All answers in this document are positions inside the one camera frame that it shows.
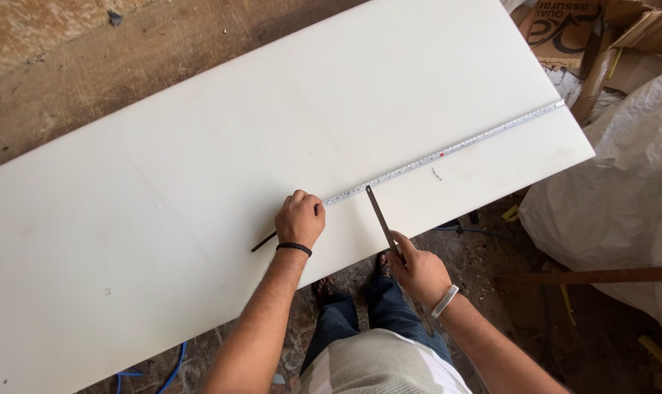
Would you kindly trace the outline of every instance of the black leather bracelet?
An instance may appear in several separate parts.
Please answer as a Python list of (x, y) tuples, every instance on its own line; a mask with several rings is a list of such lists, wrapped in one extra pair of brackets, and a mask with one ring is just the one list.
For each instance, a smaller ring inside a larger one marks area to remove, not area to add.
[(293, 243), (293, 242), (283, 242), (280, 245), (278, 245), (275, 248), (275, 250), (280, 250), (281, 247), (291, 247), (291, 248), (294, 248), (294, 249), (299, 249), (302, 252), (305, 252), (307, 255), (309, 255), (309, 257), (311, 257), (311, 249), (309, 249), (308, 247), (306, 247), (304, 245), (300, 245), (298, 243)]

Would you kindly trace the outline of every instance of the left hand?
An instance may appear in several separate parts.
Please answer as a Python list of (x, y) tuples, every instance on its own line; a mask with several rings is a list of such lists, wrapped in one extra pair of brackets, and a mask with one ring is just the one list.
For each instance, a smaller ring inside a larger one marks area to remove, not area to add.
[(284, 200), (275, 217), (280, 243), (298, 243), (311, 249), (326, 227), (323, 201), (304, 190), (297, 190)]

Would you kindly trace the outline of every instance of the foot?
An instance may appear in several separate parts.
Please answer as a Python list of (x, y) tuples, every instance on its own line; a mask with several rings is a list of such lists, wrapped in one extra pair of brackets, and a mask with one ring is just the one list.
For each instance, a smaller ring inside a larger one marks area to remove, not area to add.
[(333, 279), (333, 275), (328, 275), (325, 278), (321, 278), (314, 282), (314, 291), (316, 291), (316, 295), (319, 297), (321, 305), (325, 305), (326, 301), (333, 294), (339, 292), (336, 287), (336, 282)]
[(377, 255), (376, 262), (376, 274), (377, 276), (386, 276), (387, 278), (394, 278), (392, 273), (392, 267), (387, 261), (387, 251), (381, 252)]

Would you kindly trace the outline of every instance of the white foam board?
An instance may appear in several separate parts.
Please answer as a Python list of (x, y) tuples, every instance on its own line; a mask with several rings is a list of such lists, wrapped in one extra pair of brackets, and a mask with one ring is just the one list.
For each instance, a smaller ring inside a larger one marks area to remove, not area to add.
[[(0, 166), (0, 393), (70, 393), (237, 317), (295, 189), (557, 100), (498, 0), (372, 0)], [(591, 156), (560, 108), (375, 194), (414, 236)], [(364, 194), (331, 205), (299, 285), (385, 248)]]

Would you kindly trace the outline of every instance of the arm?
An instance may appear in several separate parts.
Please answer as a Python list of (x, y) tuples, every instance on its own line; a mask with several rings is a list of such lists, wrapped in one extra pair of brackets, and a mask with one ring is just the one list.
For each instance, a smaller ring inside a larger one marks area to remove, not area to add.
[[(287, 197), (275, 218), (280, 243), (311, 248), (325, 226), (318, 197), (301, 190)], [(283, 348), (291, 298), (309, 256), (297, 249), (275, 253), (263, 280), (214, 359), (202, 393), (267, 393)]]
[[(414, 248), (403, 234), (393, 231), (392, 235), (406, 259), (404, 267), (398, 256), (387, 254), (399, 283), (432, 310), (452, 285), (445, 265), (431, 252)], [(567, 393), (461, 294), (453, 298), (438, 320), (475, 365), (490, 393)]]

